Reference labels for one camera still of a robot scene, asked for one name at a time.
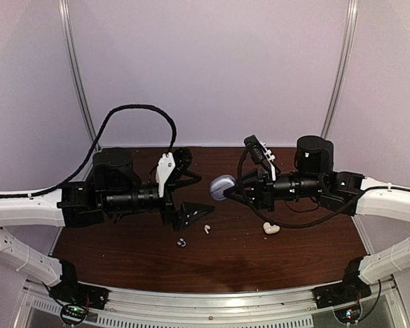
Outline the purple earbud charging case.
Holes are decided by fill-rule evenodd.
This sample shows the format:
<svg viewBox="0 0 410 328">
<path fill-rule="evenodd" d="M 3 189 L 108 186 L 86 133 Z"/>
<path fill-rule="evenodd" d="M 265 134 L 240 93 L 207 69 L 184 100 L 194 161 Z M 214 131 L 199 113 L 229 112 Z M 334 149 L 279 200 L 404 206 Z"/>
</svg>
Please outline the purple earbud charging case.
<svg viewBox="0 0 410 328">
<path fill-rule="evenodd" d="M 236 179 L 231 175 L 222 175 L 211 181 L 209 194 L 216 201 L 226 200 L 235 191 Z"/>
</svg>

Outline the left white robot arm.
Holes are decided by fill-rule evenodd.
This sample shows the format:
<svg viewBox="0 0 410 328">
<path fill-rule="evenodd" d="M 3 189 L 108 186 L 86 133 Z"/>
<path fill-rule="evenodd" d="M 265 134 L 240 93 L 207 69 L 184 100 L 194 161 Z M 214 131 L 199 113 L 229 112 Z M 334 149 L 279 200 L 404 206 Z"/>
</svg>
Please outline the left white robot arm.
<svg viewBox="0 0 410 328">
<path fill-rule="evenodd" d="M 8 226 L 82 228 L 132 214 L 159 211 L 163 224 L 183 231 L 211 214 L 214 206 L 183 202 L 176 208 L 172 192 L 197 184 L 201 176 L 189 171 L 193 156 L 179 148 L 163 154 L 156 166 L 155 182 L 144 182 L 133 169 L 125 148 L 105 148 L 93 156 L 93 171 L 85 181 L 65 182 L 52 191 L 0 192 L 0 259 L 40 280 L 58 298 L 78 303 L 84 287 L 75 266 L 44 256 L 17 241 Z"/>
</svg>

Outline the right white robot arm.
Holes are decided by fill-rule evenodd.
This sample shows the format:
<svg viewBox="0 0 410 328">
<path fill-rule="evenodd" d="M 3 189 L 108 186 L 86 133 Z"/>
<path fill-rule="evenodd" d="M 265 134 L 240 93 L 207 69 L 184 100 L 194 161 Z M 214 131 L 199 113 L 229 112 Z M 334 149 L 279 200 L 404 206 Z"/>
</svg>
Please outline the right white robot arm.
<svg viewBox="0 0 410 328">
<path fill-rule="evenodd" d="M 410 189 L 381 182 L 363 174 L 333 169 L 333 143 L 315 135 L 298 138 L 295 171 L 281 172 L 275 157 L 255 135 L 244 140 L 245 149 L 226 199 L 247 205 L 263 221 L 287 229 L 320 225 L 336 215 L 373 215 L 410 223 Z M 308 223 L 282 223 L 262 214 L 273 211 L 276 201 L 310 198 L 329 214 Z"/>
</svg>

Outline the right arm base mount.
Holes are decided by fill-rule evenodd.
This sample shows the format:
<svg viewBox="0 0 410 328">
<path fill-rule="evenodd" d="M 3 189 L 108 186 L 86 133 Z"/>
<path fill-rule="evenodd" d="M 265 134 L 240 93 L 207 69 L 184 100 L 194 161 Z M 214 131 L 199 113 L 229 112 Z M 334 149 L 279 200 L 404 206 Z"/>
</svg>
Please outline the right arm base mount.
<svg viewBox="0 0 410 328">
<path fill-rule="evenodd" d="M 313 289 L 318 309 L 357 303 L 361 298 L 369 297 L 371 294 L 370 286 L 359 279 L 357 273 L 346 273 L 341 282 Z"/>
</svg>

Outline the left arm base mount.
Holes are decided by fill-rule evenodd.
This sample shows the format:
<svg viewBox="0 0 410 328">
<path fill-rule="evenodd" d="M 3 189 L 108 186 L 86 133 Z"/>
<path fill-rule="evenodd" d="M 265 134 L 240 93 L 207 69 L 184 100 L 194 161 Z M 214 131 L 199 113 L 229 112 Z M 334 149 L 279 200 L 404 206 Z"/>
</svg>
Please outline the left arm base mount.
<svg viewBox="0 0 410 328">
<path fill-rule="evenodd" d="M 77 273 L 71 270 L 63 271 L 60 282 L 50 287 L 50 295 L 54 299 L 65 303 L 103 310 L 109 296 L 109 291 L 106 288 L 79 282 Z"/>
</svg>

